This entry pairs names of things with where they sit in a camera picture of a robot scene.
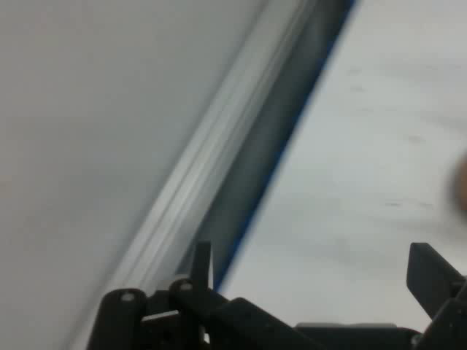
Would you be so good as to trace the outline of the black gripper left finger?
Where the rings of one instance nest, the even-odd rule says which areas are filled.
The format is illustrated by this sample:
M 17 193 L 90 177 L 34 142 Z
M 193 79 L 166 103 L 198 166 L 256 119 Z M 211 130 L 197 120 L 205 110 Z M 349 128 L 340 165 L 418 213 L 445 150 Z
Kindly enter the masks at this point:
M 196 244 L 190 273 L 151 296 L 116 289 L 101 300 L 88 349 L 316 349 L 251 302 L 210 288 L 212 247 Z

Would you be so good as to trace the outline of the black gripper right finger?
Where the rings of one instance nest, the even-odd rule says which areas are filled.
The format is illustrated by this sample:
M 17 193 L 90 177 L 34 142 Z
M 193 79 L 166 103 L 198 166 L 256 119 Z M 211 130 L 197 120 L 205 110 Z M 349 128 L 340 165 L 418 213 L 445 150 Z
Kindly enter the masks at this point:
M 415 349 L 466 348 L 466 277 L 430 244 L 412 243 L 406 285 L 431 322 Z

